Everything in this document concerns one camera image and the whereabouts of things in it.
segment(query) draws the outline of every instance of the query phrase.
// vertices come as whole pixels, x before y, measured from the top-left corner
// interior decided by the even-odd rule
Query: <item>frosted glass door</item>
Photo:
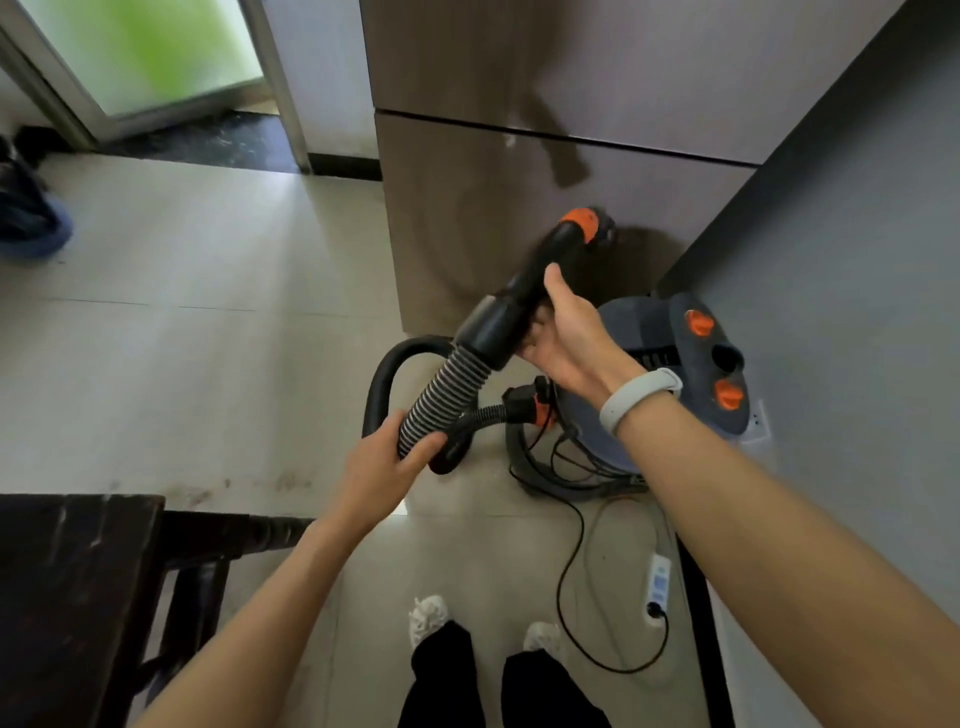
[[[20,0],[108,116],[262,79],[237,0]]]

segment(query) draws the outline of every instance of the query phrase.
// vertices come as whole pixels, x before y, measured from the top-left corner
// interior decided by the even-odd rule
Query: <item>black pants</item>
[[[416,681],[399,728],[483,728],[473,643],[466,629],[449,621],[418,645],[411,662]],[[541,649],[507,658],[500,711],[504,728],[610,728],[566,668]]]

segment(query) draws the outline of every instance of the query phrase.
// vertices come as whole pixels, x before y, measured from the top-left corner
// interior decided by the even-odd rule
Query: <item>forearm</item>
[[[137,728],[274,726],[314,623],[361,533],[314,522],[250,602],[177,675]]]
[[[667,393],[617,435],[711,584],[825,725],[957,724],[946,712],[960,694],[960,630],[878,554]]]

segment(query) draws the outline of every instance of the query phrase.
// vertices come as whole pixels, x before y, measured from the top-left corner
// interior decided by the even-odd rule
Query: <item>hand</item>
[[[420,440],[405,458],[396,456],[400,422],[406,414],[397,410],[372,435],[350,452],[331,517],[346,525],[358,538],[394,512],[410,491],[420,471],[440,452],[446,435],[434,432]]]
[[[519,354],[600,409],[621,384],[643,374],[643,367],[613,342],[593,304],[570,290],[559,265],[547,266],[543,284],[553,308],[537,310]]]

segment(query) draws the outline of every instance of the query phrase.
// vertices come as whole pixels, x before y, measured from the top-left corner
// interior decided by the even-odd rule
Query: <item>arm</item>
[[[599,409],[643,369],[559,269],[546,283],[556,312],[539,313],[522,353]],[[634,407],[616,435],[724,603],[824,725],[960,725],[960,629],[875,551],[667,393]]]
[[[397,461],[402,418],[402,412],[394,413],[360,441],[330,512],[307,528],[286,561],[157,697],[137,728],[276,725],[337,574],[444,444],[445,437],[434,433]]]

